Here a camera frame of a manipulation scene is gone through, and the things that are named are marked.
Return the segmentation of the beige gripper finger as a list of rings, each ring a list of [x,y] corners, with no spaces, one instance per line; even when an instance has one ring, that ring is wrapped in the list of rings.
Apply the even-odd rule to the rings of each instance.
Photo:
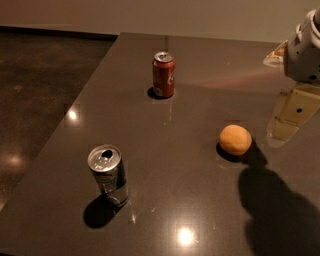
[[[279,148],[298,132],[299,128],[272,118],[267,125],[266,141],[270,147]]]

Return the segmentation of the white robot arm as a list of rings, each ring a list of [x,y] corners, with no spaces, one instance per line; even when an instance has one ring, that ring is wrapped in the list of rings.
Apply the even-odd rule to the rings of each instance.
[[[284,74],[296,82],[278,96],[267,126],[267,143],[277,148],[320,109],[320,8],[310,11],[263,64],[282,66]]]

